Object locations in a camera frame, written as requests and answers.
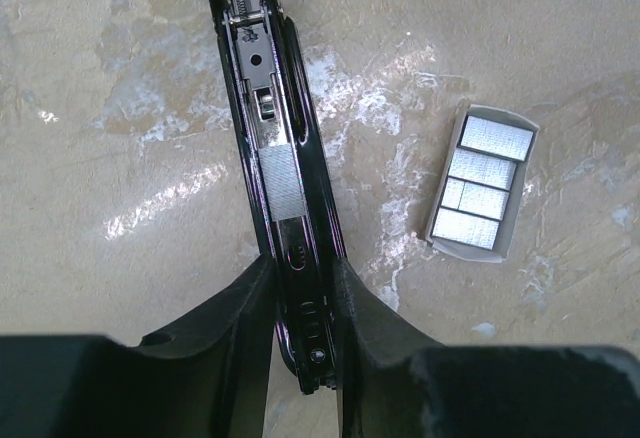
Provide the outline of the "black stapler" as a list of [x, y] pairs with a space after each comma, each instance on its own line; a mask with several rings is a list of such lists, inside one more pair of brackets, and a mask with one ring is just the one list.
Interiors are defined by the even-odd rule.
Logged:
[[333, 265], [346, 255], [298, 34], [278, 0], [209, 0], [275, 331], [300, 389], [336, 384]]

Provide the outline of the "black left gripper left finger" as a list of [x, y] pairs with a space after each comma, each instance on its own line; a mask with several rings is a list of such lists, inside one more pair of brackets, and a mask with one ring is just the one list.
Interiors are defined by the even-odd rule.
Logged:
[[1, 340], [5, 437], [258, 437], [273, 334], [273, 263], [128, 347], [100, 335]]

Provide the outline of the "staple tray with staples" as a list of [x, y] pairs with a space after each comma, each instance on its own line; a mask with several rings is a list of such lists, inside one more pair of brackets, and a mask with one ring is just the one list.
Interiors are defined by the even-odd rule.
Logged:
[[538, 133], [511, 111], [471, 104], [458, 113], [425, 228], [434, 250], [469, 262], [506, 260]]

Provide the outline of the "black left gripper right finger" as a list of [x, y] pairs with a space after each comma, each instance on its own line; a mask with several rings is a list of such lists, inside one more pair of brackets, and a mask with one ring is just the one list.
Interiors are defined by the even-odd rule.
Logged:
[[635, 437], [639, 363], [601, 346], [446, 346], [333, 266], [343, 437]]

